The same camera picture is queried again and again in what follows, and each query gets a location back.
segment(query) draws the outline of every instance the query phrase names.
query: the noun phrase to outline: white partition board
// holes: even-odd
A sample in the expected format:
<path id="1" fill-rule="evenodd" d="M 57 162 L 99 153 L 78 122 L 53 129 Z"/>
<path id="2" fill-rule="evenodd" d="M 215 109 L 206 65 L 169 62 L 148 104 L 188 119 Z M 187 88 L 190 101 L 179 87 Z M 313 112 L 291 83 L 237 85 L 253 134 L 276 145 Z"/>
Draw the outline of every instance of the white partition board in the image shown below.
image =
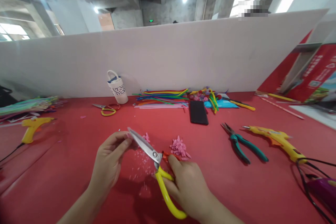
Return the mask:
<path id="1" fill-rule="evenodd" d="M 317 108 L 311 106 L 289 106 L 292 109 L 295 109 L 306 116 L 309 116 L 324 125 L 336 130 L 336 114 L 328 114 Z"/>
<path id="2" fill-rule="evenodd" d="M 254 91 L 327 10 L 217 19 L 0 43 L 0 85 L 36 95 L 111 96 L 183 88 Z"/>

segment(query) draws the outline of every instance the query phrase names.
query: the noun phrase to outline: black cable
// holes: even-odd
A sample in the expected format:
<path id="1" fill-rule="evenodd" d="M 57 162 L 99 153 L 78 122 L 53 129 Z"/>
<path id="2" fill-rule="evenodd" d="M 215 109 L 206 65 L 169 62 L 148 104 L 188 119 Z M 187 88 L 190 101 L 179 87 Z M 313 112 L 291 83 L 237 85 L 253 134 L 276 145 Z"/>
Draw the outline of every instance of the black cable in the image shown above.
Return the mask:
<path id="1" fill-rule="evenodd" d="M 12 155 L 17 149 L 19 149 L 21 146 L 23 146 L 24 143 L 20 143 L 15 150 L 13 150 L 7 157 L 4 157 L 3 159 L 0 160 L 0 163 L 4 161 L 6 158 L 8 158 L 10 155 Z"/>
<path id="2" fill-rule="evenodd" d="M 316 210 L 330 223 L 330 224 L 334 224 L 331 219 L 329 219 L 329 217 L 323 212 L 323 210 L 321 208 L 319 208 L 316 203 L 314 202 L 314 200 L 312 199 L 312 197 L 310 196 L 310 193 L 309 193 L 309 189 L 308 189 L 308 186 L 307 186 L 307 183 L 305 181 L 305 178 L 304 178 L 304 175 L 302 173 L 302 170 L 300 169 L 300 164 L 299 162 L 301 160 L 311 160 L 311 161 L 316 161 L 316 162 L 319 162 L 319 163 L 323 163 L 323 164 L 326 164 L 326 165 L 330 165 L 330 166 L 334 166 L 336 167 L 336 164 L 332 164 L 332 163 L 328 163 L 328 162 L 324 162 L 324 161 L 321 161 L 321 160 L 317 160 L 317 159 L 312 159 L 312 158 L 308 158 L 308 157 L 301 157 L 301 158 L 298 158 L 296 160 L 296 167 L 297 169 L 299 170 L 299 173 L 300 173 L 300 176 L 301 176 L 301 180 L 302 180 L 302 184 L 303 184 L 303 187 L 304 187 L 304 191 L 306 193 L 306 196 L 307 198 L 309 199 L 309 201 L 311 202 L 311 204 L 313 204 L 313 206 L 316 208 Z M 330 178 L 327 174 L 325 174 L 324 172 L 322 172 L 319 168 L 317 168 L 315 165 L 307 162 L 306 163 L 307 165 L 315 168 L 316 170 L 318 170 L 319 172 L 323 173 L 325 176 L 327 176 L 328 178 Z"/>

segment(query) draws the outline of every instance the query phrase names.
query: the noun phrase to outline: cup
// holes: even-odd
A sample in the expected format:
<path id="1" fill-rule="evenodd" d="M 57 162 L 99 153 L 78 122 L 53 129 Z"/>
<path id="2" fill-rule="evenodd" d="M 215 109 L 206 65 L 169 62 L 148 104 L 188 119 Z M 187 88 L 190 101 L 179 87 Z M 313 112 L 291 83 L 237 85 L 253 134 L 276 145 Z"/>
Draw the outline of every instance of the cup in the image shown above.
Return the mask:
<path id="1" fill-rule="evenodd" d="M 112 95 L 117 100 L 117 103 L 125 104 L 126 102 L 128 102 L 126 90 L 120 76 L 118 76 L 116 72 L 108 70 L 107 77 L 108 77 L 107 84 L 112 91 Z"/>

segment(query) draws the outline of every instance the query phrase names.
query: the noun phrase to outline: left hand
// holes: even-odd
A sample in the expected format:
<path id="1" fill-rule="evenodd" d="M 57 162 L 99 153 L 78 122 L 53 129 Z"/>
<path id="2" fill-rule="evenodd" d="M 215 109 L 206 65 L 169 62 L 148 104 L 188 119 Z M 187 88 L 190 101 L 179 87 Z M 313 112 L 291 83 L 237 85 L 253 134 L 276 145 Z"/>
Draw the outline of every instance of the left hand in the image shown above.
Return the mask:
<path id="1" fill-rule="evenodd" d="M 116 184 L 123 154 L 133 141 L 127 136 L 127 133 L 127 131 L 113 133 L 98 148 L 89 189 L 107 196 L 110 189 Z"/>

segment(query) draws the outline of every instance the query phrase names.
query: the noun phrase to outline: yellow glue gun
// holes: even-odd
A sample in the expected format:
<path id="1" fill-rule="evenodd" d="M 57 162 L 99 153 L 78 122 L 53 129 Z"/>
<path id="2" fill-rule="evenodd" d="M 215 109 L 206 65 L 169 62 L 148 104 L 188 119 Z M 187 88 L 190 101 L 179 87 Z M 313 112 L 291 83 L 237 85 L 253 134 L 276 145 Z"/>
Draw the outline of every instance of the yellow glue gun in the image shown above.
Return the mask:
<path id="1" fill-rule="evenodd" d="M 52 118 L 52 117 L 36 118 L 36 119 L 33 119 L 33 120 L 30 120 L 30 119 L 23 120 L 22 121 L 22 126 L 28 126 L 28 129 L 27 129 L 26 133 L 24 134 L 21 142 L 24 143 L 24 144 L 32 143 L 35 131 L 42 124 L 49 123 L 52 120 L 54 120 L 54 118 Z"/>
<path id="2" fill-rule="evenodd" d="M 271 140 L 272 145 L 280 146 L 290 157 L 293 162 L 296 162 L 299 158 L 305 158 L 293 145 L 291 145 L 287 139 L 289 136 L 285 132 L 274 131 L 272 129 L 261 128 L 256 126 L 243 126 L 254 134 L 264 135 Z M 306 163 L 307 160 L 301 160 L 300 163 Z"/>

